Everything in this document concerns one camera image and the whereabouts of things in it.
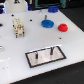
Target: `white panel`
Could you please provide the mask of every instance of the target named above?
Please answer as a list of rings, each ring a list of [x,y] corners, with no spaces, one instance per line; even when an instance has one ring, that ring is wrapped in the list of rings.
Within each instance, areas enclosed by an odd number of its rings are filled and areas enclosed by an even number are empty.
[[[39,13],[38,10],[14,13],[14,17],[11,15],[11,13],[0,15],[0,23],[3,23],[3,26],[0,27],[0,46],[4,48],[0,52],[0,84],[19,81],[84,60],[84,32],[60,11],[48,13],[48,10],[42,10]],[[53,28],[47,29],[41,26],[45,15],[47,15],[47,19],[54,22]],[[24,37],[15,37],[12,22],[14,18],[22,19],[25,30]],[[67,24],[67,32],[58,31],[61,23]],[[25,53],[55,45],[60,46],[67,59],[35,68],[29,67]],[[2,68],[6,66],[9,66],[8,70],[3,70]]]

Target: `blue cap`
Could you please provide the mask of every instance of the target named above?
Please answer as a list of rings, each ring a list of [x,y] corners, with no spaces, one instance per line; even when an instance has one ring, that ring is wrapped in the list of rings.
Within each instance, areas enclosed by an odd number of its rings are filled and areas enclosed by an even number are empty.
[[[52,28],[54,26],[54,22],[51,20],[43,20],[41,25],[45,28]]]

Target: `white tabletop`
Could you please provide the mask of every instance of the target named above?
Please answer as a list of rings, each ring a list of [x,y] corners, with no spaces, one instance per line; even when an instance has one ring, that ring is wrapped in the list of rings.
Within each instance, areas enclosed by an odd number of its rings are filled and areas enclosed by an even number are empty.
[[[41,21],[54,22],[53,28],[44,28]],[[13,18],[21,18],[24,23],[25,36],[16,38],[13,29]],[[71,22],[63,13],[48,13],[48,10],[29,11],[0,15],[0,84],[8,84],[26,79],[44,72],[68,66],[84,60],[84,32]],[[58,26],[66,23],[67,32],[58,31]],[[49,46],[59,45],[67,59],[30,68],[25,53]]]

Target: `blue lid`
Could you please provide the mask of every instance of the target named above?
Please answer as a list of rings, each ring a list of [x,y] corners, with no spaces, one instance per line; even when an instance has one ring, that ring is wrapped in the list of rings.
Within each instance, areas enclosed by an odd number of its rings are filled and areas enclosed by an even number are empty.
[[[52,28],[54,26],[54,22],[51,20],[43,20],[41,25],[45,28]]]
[[[48,12],[51,12],[51,13],[58,12],[58,7],[57,6],[50,6],[48,8]]]

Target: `red cap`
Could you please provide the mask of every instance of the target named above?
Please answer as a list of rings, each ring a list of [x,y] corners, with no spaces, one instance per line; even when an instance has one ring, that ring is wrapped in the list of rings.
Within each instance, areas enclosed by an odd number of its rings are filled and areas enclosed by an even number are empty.
[[[66,32],[68,30],[68,27],[66,24],[60,24],[58,26],[58,30],[61,31],[61,32]]]

